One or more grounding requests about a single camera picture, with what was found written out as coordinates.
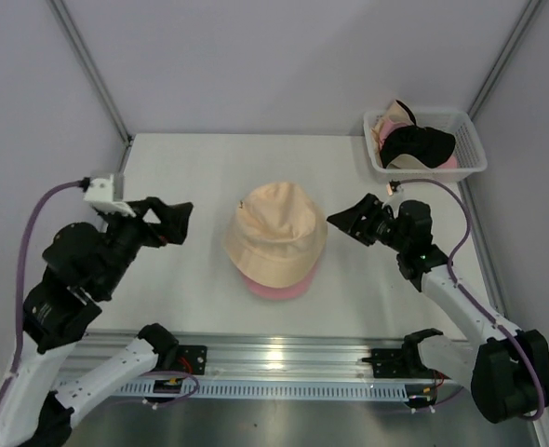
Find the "cream bucket hat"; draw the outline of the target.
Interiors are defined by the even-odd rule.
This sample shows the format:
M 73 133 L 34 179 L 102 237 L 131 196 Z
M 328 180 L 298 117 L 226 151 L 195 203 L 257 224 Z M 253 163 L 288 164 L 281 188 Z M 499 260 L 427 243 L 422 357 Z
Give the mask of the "cream bucket hat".
M 296 183 L 267 183 L 241 199 L 223 239 L 233 265 L 273 289 L 292 287 L 313 270 L 328 239 L 326 217 Z

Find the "pink bucket hat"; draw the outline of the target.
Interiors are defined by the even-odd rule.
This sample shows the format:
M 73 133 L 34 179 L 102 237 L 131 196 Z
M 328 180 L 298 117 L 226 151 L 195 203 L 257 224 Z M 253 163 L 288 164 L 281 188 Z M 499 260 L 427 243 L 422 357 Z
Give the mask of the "pink bucket hat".
M 248 290 L 254 295 L 257 295 L 258 297 L 266 300 L 286 301 L 299 298 L 309 291 L 317 269 L 318 264 L 315 264 L 310 272 L 303 279 L 293 285 L 284 288 L 264 286 L 248 278 L 243 273 L 241 273 L 241 278 L 243 279 Z

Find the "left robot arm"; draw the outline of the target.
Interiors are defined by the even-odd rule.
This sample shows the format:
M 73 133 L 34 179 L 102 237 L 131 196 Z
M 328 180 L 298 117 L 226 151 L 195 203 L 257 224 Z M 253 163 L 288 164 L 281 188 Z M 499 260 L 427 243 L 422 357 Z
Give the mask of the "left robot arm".
M 167 205 L 147 197 L 128 205 L 129 215 L 103 213 L 105 231 L 70 223 L 44 250 L 42 279 L 20 303 L 20 353 L 0 389 L 0 446 L 61 446 L 117 388 L 177 365 L 178 340 L 153 323 L 97 369 L 65 387 L 55 385 L 140 249 L 180 245 L 187 237 L 192 203 Z

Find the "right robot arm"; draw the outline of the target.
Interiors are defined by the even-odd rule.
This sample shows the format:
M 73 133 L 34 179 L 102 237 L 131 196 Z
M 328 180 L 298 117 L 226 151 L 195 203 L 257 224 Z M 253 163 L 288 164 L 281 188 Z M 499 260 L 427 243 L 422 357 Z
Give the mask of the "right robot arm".
M 481 304 L 458 278 L 452 259 L 435 243 L 430 207 L 418 200 L 397 211 L 372 194 L 327 221 L 365 246 L 396 253 L 398 269 L 414 289 L 438 305 L 466 337 L 462 347 L 440 330 L 404 338 L 401 365 L 410 375 L 442 373 L 467 389 L 485 419 L 539 420 L 549 407 L 549 346 L 536 330 L 523 331 Z

